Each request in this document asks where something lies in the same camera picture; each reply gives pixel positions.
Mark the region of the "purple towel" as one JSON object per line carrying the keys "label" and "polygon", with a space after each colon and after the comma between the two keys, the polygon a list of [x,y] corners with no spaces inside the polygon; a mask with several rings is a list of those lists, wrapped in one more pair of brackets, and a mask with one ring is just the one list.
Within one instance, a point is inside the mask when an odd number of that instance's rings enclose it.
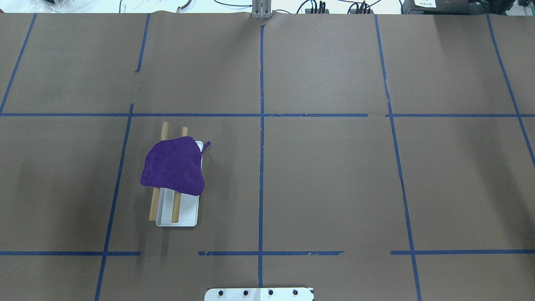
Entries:
{"label": "purple towel", "polygon": [[140,184],[199,196],[205,188],[202,158],[209,145],[199,147],[190,136],[159,141],[145,157]]}

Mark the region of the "black usb hub left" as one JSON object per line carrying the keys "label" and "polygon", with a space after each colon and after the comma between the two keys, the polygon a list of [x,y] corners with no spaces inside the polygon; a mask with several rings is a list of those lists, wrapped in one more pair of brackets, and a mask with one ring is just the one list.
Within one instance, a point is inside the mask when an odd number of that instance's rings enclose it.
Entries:
{"label": "black usb hub left", "polygon": [[310,0],[310,8],[304,8],[303,11],[308,15],[329,14],[329,10],[326,8],[326,2],[323,0]]}

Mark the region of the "black usb hub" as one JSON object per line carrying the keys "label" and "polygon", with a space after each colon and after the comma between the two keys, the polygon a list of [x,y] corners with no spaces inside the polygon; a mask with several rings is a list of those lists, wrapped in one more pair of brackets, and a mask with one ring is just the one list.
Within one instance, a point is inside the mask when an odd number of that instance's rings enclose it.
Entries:
{"label": "black usb hub", "polygon": [[326,8],[326,2],[323,0],[310,0],[310,8],[304,8],[303,11],[308,15],[329,14],[329,10]]}
{"label": "black usb hub", "polygon": [[366,2],[354,2],[350,5],[348,15],[371,15],[373,13],[371,6]]}

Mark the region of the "black usb hub right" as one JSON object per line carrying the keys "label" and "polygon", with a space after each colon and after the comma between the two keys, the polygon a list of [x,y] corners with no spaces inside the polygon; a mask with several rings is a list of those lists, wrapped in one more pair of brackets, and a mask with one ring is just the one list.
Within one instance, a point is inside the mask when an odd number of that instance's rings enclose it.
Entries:
{"label": "black usb hub right", "polygon": [[350,5],[348,15],[371,15],[373,13],[371,6],[366,2],[354,2]]}

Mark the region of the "black equipment box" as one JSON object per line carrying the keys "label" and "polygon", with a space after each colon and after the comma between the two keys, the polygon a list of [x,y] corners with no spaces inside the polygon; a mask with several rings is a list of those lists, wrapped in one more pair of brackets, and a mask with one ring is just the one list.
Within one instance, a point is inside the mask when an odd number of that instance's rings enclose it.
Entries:
{"label": "black equipment box", "polygon": [[504,15],[515,0],[404,0],[404,15]]}

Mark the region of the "grey aluminium frame post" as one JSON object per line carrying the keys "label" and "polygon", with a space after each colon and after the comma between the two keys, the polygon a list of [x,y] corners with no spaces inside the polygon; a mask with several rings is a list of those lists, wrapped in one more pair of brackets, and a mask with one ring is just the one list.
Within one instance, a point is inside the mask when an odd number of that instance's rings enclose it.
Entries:
{"label": "grey aluminium frame post", "polygon": [[271,0],[252,0],[252,19],[271,19]]}

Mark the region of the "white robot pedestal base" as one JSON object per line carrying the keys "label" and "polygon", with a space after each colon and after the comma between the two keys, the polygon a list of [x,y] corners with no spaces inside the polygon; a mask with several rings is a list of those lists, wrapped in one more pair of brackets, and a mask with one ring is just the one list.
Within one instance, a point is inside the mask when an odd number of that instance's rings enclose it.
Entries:
{"label": "white robot pedestal base", "polygon": [[313,288],[214,288],[204,295],[205,301],[314,301]]}

